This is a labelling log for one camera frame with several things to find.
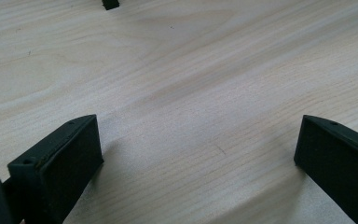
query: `light wood surface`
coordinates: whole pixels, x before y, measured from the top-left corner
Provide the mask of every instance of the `light wood surface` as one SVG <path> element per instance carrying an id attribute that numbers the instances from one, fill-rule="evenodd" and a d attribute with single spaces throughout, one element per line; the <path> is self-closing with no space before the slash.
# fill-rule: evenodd
<path id="1" fill-rule="evenodd" d="M 293 156 L 304 114 L 358 132 L 358 1 L 120 2 L 0 1 L 1 179 L 97 114 L 65 223 L 352 223 Z"/>

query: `dark object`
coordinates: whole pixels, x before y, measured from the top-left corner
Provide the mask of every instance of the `dark object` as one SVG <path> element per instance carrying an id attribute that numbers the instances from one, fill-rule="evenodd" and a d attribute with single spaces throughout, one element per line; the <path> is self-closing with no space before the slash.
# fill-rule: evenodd
<path id="1" fill-rule="evenodd" d="M 102 163 L 97 117 L 63 124 L 7 166 L 0 223 L 63 223 Z"/>
<path id="2" fill-rule="evenodd" d="M 106 10 L 110 10 L 112 8 L 119 7 L 120 3 L 118 0 L 103 0 L 103 6 Z"/>
<path id="3" fill-rule="evenodd" d="M 328 119 L 304 116 L 295 162 L 358 223 L 357 132 Z"/>

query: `hole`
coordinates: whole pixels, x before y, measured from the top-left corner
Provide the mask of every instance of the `hole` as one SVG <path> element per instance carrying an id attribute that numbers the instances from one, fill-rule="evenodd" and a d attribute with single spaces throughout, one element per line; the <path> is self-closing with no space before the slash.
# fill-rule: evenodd
<path id="1" fill-rule="evenodd" d="M 30 158 L 28 158 L 28 159 L 25 159 L 25 160 L 22 162 L 22 164 L 24 164 L 24 165 L 32 164 L 32 163 L 34 163 L 35 161 L 36 161 L 36 158 L 35 158 L 35 157 L 30 157 Z"/>

